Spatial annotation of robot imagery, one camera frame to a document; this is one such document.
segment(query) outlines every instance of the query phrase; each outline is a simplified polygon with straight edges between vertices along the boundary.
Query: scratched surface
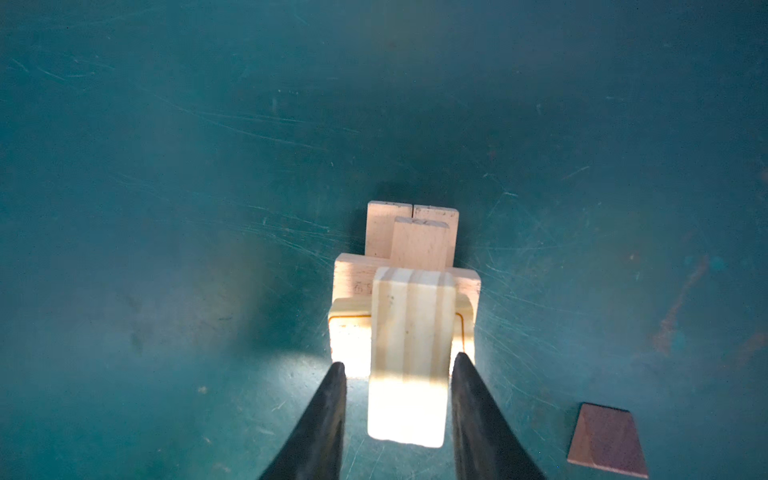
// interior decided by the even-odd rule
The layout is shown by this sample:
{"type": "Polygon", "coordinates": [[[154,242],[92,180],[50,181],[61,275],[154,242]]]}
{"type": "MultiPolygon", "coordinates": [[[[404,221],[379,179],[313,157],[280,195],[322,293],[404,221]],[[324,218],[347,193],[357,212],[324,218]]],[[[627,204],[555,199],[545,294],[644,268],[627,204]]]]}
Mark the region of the scratched surface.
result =
{"type": "MultiPolygon", "coordinates": [[[[0,478],[259,475],[371,199],[460,210],[549,478],[616,478],[565,461],[581,402],[651,478],[765,478],[768,15],[718,3],[6,2],[0,478]]],[[[366,395],[342,478],[453,478],[366,395]]]]}

